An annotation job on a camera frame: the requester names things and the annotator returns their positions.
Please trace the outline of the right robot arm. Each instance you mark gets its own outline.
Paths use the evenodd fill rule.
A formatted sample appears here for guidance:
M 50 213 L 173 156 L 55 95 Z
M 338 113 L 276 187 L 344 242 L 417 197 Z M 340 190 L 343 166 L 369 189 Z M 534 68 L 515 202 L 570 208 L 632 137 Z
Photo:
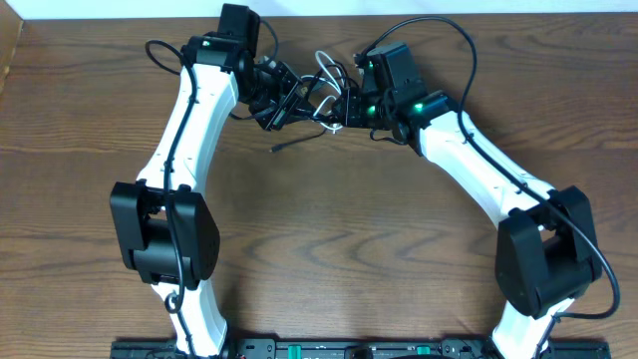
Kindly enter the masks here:
M 349 128 L 388 132 L 440 167 L 497 229 L 494 274 L 506 299 L 491 332 L 497 358 L 596 358 L 596 345 L 554 344 L 550 334 L 605 269 L 590 202 L 577 187 L 555 189 L 517 165 L 475 126 L 462 106 L 430 91 L 404 43 L 356 55 L 360 86 L 333 108 Z

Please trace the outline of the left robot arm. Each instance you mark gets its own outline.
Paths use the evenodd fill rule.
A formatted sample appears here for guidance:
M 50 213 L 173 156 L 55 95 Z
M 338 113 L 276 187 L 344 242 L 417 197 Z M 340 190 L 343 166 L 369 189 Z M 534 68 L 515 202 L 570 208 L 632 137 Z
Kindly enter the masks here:
M 159 144 L 133 182 L 110 196 L 126 268 L 163 301 L 186 358 L 226 358 L 228 325 L 213 291 L 220 234 L 205 201 L 209 167 L 226 120 L 247 105 L 265 131 L 309 119 L 315 109 L 285 63 L 256 60 L 260 16 L 225 4 L 218 27 L 174 51 L 179 93 Z

